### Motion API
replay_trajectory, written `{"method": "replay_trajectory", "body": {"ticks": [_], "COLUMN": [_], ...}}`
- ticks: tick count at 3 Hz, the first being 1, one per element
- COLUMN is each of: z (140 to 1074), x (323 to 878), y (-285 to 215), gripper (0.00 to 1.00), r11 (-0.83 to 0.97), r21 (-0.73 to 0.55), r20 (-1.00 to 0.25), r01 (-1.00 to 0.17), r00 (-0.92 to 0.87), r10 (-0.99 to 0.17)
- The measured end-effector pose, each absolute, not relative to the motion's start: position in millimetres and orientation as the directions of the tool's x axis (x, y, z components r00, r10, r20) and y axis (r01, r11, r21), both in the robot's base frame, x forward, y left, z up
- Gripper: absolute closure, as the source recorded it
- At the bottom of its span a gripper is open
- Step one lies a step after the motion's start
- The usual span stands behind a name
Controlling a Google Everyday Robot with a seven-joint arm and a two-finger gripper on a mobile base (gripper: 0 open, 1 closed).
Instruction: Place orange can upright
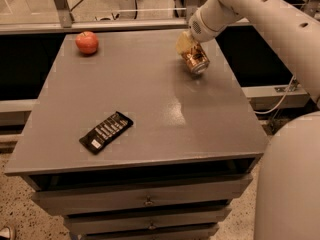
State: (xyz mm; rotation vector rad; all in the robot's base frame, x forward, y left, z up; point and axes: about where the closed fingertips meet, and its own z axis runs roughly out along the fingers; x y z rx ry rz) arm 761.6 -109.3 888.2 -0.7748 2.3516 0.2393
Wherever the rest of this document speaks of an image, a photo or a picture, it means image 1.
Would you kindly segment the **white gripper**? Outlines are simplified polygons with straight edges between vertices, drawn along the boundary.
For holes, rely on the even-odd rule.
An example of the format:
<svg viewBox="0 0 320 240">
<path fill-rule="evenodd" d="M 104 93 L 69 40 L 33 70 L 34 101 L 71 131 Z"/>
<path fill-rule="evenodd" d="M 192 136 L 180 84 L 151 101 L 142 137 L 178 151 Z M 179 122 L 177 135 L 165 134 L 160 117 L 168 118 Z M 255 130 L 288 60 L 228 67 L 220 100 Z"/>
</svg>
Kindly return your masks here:
<svg viewBox="0 0 320 240">
<path fill-rule="evenodd" d="M 242 16 L 223 5 L 219 0 L 207 0 L 190 17 L 188 30 L 183 31 L 176 41 L 176 51 L 182 55 L 194 47 L 216 38 L 228 25 L 242 19 Z"/>
</svg>

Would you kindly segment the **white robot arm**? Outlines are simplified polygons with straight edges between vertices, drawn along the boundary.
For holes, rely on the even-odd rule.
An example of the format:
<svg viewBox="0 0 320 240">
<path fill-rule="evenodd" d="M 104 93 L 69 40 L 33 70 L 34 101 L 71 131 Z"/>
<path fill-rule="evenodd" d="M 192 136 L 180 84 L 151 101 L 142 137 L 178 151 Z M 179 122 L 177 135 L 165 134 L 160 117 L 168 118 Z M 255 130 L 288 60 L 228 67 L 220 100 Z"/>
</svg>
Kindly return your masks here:
<svg viewBox="0 0 320 240">
<path fill-rule="evenodd" d="M 283 0 L 207 0 L 177 39 L 190 61 L 202 42 L 247 19 L 314 102 L 320 100 L 320 23 Z M 283 126 L 257 183 L 254 240 L 320 240 L 320 112 Z"/>
</svg>

